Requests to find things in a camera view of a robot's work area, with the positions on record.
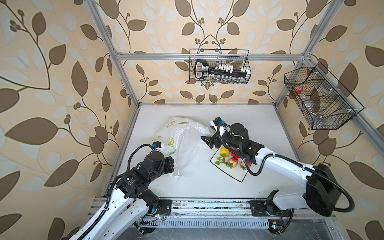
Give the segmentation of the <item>white plastic bag fruit print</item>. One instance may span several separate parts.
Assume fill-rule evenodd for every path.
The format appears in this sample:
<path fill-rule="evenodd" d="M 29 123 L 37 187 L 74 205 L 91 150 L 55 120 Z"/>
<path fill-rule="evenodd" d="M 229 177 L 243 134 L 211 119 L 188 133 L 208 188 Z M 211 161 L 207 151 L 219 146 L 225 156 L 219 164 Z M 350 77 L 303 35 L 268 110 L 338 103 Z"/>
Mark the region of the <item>white plastic bag fruit print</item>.
<path fill-rule="evenodd" d="M 160 152 L 175 160 L 174 170 L 169 176 L 179 181 L 182 171 L 201 149 L 199 146 L 201 137 L 210 135 L 210 129 L 201 123 L 188 118 L 173 117 L 150 139 L 150 142 L 160 142 Z"/>

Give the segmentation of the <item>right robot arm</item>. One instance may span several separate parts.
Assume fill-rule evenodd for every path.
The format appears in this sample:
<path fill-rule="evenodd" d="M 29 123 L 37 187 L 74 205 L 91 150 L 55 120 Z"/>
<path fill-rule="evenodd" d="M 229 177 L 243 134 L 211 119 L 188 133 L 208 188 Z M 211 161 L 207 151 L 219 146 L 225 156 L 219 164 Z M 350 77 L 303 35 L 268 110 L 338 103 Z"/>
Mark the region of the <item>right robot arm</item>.
<path fill-rule="evenodd" d="M 355 209 L 352 196 L 340 186 L 332 171 L 324 164 L 317 166 L 300 163 L 277 154 L 249 137 L 244 125 L 227 125 L 221 118 L 211 122 L 215 134 L 201 139 L 210 149 L 224 148 L 230 155 L 244 163 L 250 175 L 259 176 L 263 169 L 269 168 L 286 176 L 299 186 L 292 190 L 273 190 L 264 200 L 261 210 L 270 216 L 295 209 L 310 209 L 329 217 L 333 212 L 350 213 Z"/>

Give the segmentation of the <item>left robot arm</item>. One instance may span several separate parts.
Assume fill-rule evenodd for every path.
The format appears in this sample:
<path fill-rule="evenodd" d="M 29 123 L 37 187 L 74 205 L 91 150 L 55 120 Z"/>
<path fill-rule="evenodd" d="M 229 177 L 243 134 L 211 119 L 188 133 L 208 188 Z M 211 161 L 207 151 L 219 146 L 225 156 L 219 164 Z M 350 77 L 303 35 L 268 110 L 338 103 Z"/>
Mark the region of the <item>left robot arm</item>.
<path fill-rule="evenodd" d="M 174 159 L 164 156 L 164 144 L 160 142 L 149 147 L 151 152 L 142 162 L 115 178 L 105 203 L 70 237 L 72 240 L 115 240 L 129 227 L 137 226 L 145 216 L 159 218 L 159 198 L 149 190 L 149 185 L 174 171 Z"/>

